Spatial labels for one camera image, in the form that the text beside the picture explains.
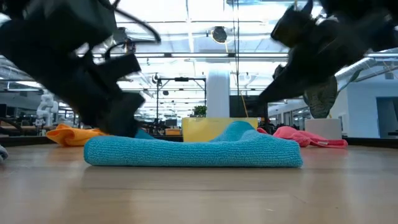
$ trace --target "potted plant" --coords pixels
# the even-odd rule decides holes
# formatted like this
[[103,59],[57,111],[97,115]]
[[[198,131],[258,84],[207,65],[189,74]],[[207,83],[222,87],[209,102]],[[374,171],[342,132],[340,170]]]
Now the potted plant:
[[195,106],[193,108],[193,117],[205,118],[206,117],[206,111],[207,111],[207,107],[206,106]]

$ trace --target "cable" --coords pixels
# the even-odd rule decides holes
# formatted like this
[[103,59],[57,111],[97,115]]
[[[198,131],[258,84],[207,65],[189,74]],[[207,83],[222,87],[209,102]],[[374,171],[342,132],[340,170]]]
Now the cable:
[[114,44],[114,45],[110,46],[108,49],[106,49],[106,52],[105,52],[105,54],[104,54],[104,59],[105,59],[105,60],[111,59],[111,51],[112,51],[113,49],[115,49],[116,47],[119,47],[119,46],[122,46],[122,45],[124,45],[123,42]]
[[238,101],[238,108],[240,108],[240,101],[239,101],[239,94],[241,95],[242,98],[242,102],[243,102],[243,108],[244,108],[244,112],[246,113],[246,117],[249,117],[249,113],[248,110],[246,108],[246,104],[244,101],[244,97],[243,94],[240,92],[239,90],[239,49],[240,49],[240,31],[239,31],[239,1],[236,3],[237,6],[237,10],[238,10],[238,47],[236,44],[236,31],[235,31],[235,6],[234,6],[234,1],[232,1],[232,12],[233,12],[233,33],[234,33],[234,51],[235,51],[235,66],[236,66],[236,77],[234,77],[235,79],[235,83],[238,87],[238,97],[237,97],[237,101]]
[[396,79],[398,79],[398,77],[394,74],[394,72],[392,72],[390,66],[388,66],[387,63],[386,63],[385,61],[383,61],[383,64],[384,64],[384,66],[388,69],[388,71],[389,71],[391,74],[393,74],[393,76],[394,76]]
[[136,41],[136,43],[155,43],[155,44],[159,44],[161,43],[162,39],[160,38],[159,33],[150,25],[148,25],[146,22],[136,18],[133,15],[130,15],[128,13],[126,13],[123,10],[118,9],[118,5],[120,3],[121,0],[115,0],[115,2],[113,4],[111,4],[108,0],[98,0],[98,2],[105,8],[115,11],[117,13],[119,13],[120,15],[138,23],[139,25],[141,25],[142,27],[144,27],[146,30],[148,30],[150,33],[152,33],[155,37],[155,40],[139,40]]

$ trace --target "ceiling light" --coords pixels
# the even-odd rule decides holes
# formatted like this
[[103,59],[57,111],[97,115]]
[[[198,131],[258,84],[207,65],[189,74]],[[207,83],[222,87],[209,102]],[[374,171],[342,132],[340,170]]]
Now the ceiling light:
[[164,55],[164,54],[140,54],[140,53],[135,53],[135,56],[136,56],[137,58],[146,58],[146,57],[149,57],[149,58],[153,58],[153,57],[165,57],[165,55]]
[[142,88],[138,84],[138,82],[133,82],[133,81],[118,81],[117,84],[122,90],[133,89],[133,88]]
[[93,54],[94,58],[102,58],[103,56],[101,54]]
[[38,89],[7,89],[7,91],[40,91]]
[[287,53],[263,53],[263,54],[257,54],[257,53],[240,53],[237,54],[238,57],[242,58],[286,58],[288,57]]
[[62,102],[59,103],[59,106],[61,106],[61,107],[69,107],[66,103],[62,103]]
[[183,57],[183,58],[197,58],[197,57],[228,57],[228,54],[213,54],[213,53],[208,53],[208,54],[197,54],[197,53],[179,54],[179,53],[174,53],[174,54],[172,54],[172,57]]
[[282,104],[286,104],[286,103],[284,103],[284,102],[273,102],[273,103],[270,103],[270,104],[272,104],[272,105],[282,105]]
[[370,53],[370,54],[365,54],[365,57],[398,57],[397,53],[383,53],[383,52],[378,52],[378,53]]
[[43,87],[41,84],[39,84],[37,82],[33,82],[33,81],[18,81],[16,83],[21,84],[21,85],[34,87],[34,88],[42,88]]

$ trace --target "pink cloth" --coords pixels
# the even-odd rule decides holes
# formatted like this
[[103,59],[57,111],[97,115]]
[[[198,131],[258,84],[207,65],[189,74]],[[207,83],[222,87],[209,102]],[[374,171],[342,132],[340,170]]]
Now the pink cloth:
[[[268,134],[264,129],[257,128],[257,131],[263,134]],[[275,137],[294,140],[300,144],[300,147],[318,146],[318,147],[330,147],[330,148],[345,148],[348,146],[347,141],[342,140],[328,140],[317,134],[310,133],[308,131],[298,131],[289,126],[283,126],[276,130]]]

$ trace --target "orange cloth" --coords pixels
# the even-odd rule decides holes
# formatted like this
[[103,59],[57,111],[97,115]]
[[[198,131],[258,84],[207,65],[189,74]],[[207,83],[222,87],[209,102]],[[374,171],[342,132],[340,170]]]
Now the orange cloth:
[[62,146],[84,146],[95,136],[107,135],[99,129],[71,128],[66,124],[59,124],[55,130],[49,131],[47,137]]

